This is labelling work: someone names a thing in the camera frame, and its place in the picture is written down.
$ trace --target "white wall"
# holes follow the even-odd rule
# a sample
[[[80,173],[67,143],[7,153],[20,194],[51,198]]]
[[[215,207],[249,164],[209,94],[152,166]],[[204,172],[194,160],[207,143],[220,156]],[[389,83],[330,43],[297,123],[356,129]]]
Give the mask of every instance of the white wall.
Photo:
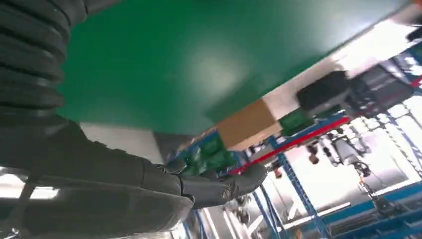
[[[92,141],[99,141],[112,149],[122,149],[153,163],[163,163],[154,134],[149,130],[98,123],[81,123],[80,125]]]

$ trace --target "robotic hand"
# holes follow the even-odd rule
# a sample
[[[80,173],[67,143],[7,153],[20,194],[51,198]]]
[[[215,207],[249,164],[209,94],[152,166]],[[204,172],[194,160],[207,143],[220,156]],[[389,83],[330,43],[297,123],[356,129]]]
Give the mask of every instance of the robotic hand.
[[[219,180],[168,174],[147,159],[89,141],[76,123],[55,114],[63,104],[55,87],[64,78],[70,28],[116,2],[0,3],[0,166],[26,179],[18,200],[0,200],[3,234],[103,239],[166,231],[190,209],[224,204],[266,177],[261,165]],[[36,186],[59,194],[29,200]]]

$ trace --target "green object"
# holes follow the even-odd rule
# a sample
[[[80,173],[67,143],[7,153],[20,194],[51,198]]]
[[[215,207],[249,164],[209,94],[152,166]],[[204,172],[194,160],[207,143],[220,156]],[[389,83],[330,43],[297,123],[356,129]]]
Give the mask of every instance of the green object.
[[[236,164],[231,152],[222,150],[212,156],[204,157],[207,164],[207,170],[221,171]]]
[[[201,154],[203,157],[211,156],[218,151],[225,151],[224,143],[220,136],[215,136],[207,142],[204,142],[201,146]]]
[[[197,134],[409,0],[124,0],[75,27],[59,113]]]
[[[293,134],[314,124],[314,120],[309,118],[301,108],[298,108],[297,110],[284,116],[279,120],[279,122],[283,128],[281,131],[283,136],[292,136]]]

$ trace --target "metal pole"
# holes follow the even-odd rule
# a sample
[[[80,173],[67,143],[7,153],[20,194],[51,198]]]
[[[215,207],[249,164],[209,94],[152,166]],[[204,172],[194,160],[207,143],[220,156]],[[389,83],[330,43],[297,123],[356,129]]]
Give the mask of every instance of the metal pole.
[[[401,149],[402,153],[405,155],[407,161],[411,164],[411,166],[415,169],[415,171],[418,173],[419,177],[422,179],[422,152],[421,150],[413,143],[413,141],[409,138],[409,136],[403,131],[403,129],[399,126],[396,119],[389,113],[385,112],[385,115],[387,116],[390,123],[399,131],[399,133],[403,136],[403,138],[407,141],[409,146],[412,149],[413,155],[416,158],[416,162],[418,163],[419,167],[416,165],[416,162],[414,162],[411,158],[407,156],[407,154],[404,152],[403,149],[401,149],[400,145],[395,141],[395,144],[399,149]]]
[[[265,190],[265,187],[262,185],[260,186],[260,189],[262,191],[262,194],[264,195],[265,201],[268,205],[268,209],[271,212],[271,216],[274,217],[273,220],[276,225],[276,230],[277,230],[277,227],[280,227],[281,232],[283,233],[283,236],[287,237],[286,230],[284,230],[284,227],[283,227],[283,222],[281,221],[280,215],[278,214],[273,202],[271,201],[270,196],[267,193],[267,190]]]
[[[185,229],[185,234],[186,234],[186,237],[188,238],[188,239],[191,239],[192,237],[191,237],[191,231],[189,230],[189,227],[188,227],[188,225],[186,225],[186,223],[183,223],[183,228]]]
[[[245,155],[245,160],[247,162],[250,162],[249,157],[246,154],[246,152],[243,152],[243,153]],[[239,156],[236,153],[234,153],[234,155],[235,155],[234,158],[237,160],[238,166],[242,166],[240,159],[239,159]],[[253,192],[252,195],[253,195],[253,198],[256,201],[256,204],[258,205],[259,210],[261,211],[261,214],[264,218],[265,223],[267,224],[268,228],[271,231],[271,238],[278,239],[279,235],[278,235],[278,232],[277,232],[277,226],[276,226],[275,222],[273,220],[270,220],[270,218],[268,217],[267,212],[265,211],[264,207],[262,206],[261,201],[259,200],[258,194],[256,192]]]
[[[198,218],[198,222],[199,222],[199,226],[200,226],[200,231],[201,231],[201,236],[204,239],[208,239],[208,235],[207,232],[205,231],[205,227],[204,227],[204,222],[202,221],[202,217],[200,216],[199,212],[196,210],[195,211],[195,215]]]
[[[274,149],[278,148],[279,145],[278,145],[277,141],[275,140],[275,138],[273,136],[270,136],[268,138],[268,141]],[[299,198],[301,199],[307,213],[312,218],[312,221],[313,221],[313,223],[316,227],[316,230],[319,232],[319,234],[323,238],[331,238],[331,235],[328,231],[327,226],[325,225],[323,220],[318,216],[316,209],[314,208],[314,206],[312,205],[308,196],[306,195],[305,190],[303,189],[302,185],[300,184],[300,182],[299,182],[299,180],[296,176],[296,173],[293,171],[293,168],[290,165],[290,163],[288,162],[286,156],[283,153],[279,153],[277,155],[277,157],[278,157],[279,162],[283,166],[284,171],[286,171],[287,177],[290,179],[290,181],[291,181],[293,187],[295,188]]]
[[[256,194],[256,192],[253,192],[252,195],[253,195],[253,198],[256,201],[256,204],[258,205],[259,210],[262,213],[262,216],[264,217],[265,223],[267,224],[267,226],[269,227],[269,229],[271,231],[271,238],[277,239],[278,238],[277,228],[274,228],[273,224],[271,223],[270,219],[268,218],[267,212],[265,211],[264,207],[262,206],[261,201],[259,200],[259,197]]]

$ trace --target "blue metal shelf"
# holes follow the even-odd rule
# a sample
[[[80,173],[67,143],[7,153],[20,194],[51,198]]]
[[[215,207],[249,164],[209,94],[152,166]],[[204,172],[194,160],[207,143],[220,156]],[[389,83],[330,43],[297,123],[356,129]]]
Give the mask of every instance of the blue metal shelf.
[[[412,224],[422,223],[422,210],[408,212],[393,218],[381,220],[365,227],[338,235],[337,239],[364,239],[364,238],[395,238],[422,232],[422,225],[413,227]]]
[[[269,137],[268,141],[274,149],[279,147],[277,141],[275,140],[273,136]],[[300,184],[296,176],[296,173],[293,171],[293,168],[290,165],[289,161],[287,160],[286,156],[283,153],[279,153],[277,157],[278,157],[278,161],[281,163],[282,167],[284,168],[284,171],[286,172],[287,177],[290,179],[299,198],[301,199],[304,207],[306,208],[307,213],[313,219],[313,223],[316,229],[318,230],[319,234],[324,238],[331,238],[331,235],[329,233],[327,226],[325,225],[323,220],[318,216],[318,212],[316,211],[311,201],[309,200],[309,197],[307,196],[305,190]]]

